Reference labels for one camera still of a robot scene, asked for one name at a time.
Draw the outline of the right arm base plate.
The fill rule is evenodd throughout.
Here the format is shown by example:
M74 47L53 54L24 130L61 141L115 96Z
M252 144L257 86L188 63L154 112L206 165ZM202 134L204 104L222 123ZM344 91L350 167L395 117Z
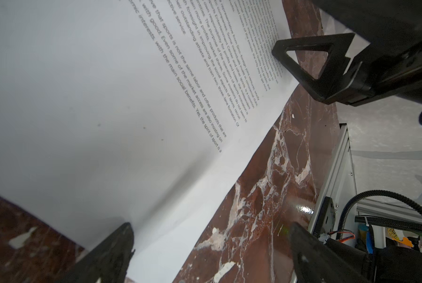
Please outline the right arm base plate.
M326 196L321 204L312 234L319 238L323 233L328 234L333 231L336 220L336 212L333 199Z

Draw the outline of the hidden printed sheet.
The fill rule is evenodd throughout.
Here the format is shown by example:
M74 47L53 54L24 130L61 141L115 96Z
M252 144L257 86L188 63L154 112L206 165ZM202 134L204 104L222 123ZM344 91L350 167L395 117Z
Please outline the hidden printed sheet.
M170 283L297 81L281 1L0 1L0 196Z

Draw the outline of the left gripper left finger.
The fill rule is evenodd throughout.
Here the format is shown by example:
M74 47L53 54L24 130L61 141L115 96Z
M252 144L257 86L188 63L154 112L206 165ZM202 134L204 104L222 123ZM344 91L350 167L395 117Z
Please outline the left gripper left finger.
M132 256L134 233L126 222L77 262L58 283L123 283Z

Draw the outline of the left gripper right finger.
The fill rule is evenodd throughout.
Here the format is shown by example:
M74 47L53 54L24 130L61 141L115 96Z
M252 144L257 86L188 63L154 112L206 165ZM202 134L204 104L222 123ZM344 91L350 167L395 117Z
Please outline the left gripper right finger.
M368 282L366 277L296 222L291 224L289 239L297 282Z

